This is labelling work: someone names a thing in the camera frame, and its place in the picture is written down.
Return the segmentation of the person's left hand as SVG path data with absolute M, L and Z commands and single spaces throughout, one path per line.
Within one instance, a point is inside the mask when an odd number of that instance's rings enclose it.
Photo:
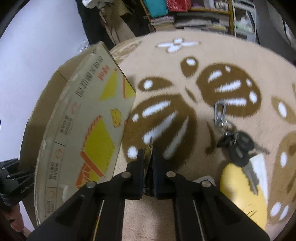
M 11 222 L 11 227 L 16 232 L 21 232 L 25 235 L 25 237 L 28 237 L 31 231 L 29 231 L 23 222 L 23 216 L 21 214 L 20 205 L 17 204 L 16 206 L 11 208 L 9 221 Z

